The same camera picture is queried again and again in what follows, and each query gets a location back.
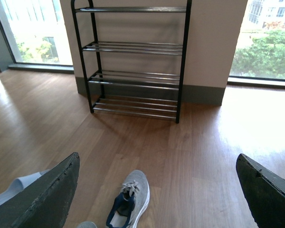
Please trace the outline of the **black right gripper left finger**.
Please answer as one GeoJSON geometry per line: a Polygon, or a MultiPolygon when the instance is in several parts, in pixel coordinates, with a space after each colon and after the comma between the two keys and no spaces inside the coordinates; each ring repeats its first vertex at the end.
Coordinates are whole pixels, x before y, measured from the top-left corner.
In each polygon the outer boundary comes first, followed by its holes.
{"type": "Polygon", "coordinates": [[[0,205],[0,228],[61,228],[76,191],[80,158],[72,153],[0,205]]]}

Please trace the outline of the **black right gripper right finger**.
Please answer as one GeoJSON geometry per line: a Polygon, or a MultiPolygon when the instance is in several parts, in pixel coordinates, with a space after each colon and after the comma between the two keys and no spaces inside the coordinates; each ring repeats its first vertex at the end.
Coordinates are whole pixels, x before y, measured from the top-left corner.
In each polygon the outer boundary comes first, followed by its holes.
{"type": "Polygon", "coordinates": [[[285,228],[285,179],[243,153],[237,158],[236,171],[257,226],[285,228]]]}

